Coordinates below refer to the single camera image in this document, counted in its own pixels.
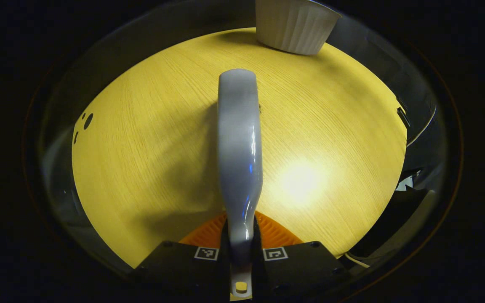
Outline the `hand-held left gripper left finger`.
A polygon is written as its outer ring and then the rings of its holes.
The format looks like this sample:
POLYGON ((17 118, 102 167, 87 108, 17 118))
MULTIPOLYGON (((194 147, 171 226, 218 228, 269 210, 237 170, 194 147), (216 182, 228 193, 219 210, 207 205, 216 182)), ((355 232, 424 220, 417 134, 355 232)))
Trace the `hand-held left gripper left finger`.
POLYGON ((135 269, 135 281, 164 295, 230 295, 225 213, 179 242, 164 240, 135 269))

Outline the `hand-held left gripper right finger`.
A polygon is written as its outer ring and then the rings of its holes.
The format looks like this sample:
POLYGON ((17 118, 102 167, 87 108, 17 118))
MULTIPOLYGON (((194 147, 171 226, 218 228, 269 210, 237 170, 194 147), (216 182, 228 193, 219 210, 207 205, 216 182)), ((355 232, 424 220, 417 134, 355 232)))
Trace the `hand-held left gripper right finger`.
POLYGON ((254 228, 254 297, 316 297, 348 281, 348 270, 321 242, 303 242, 260 212, 254 228))

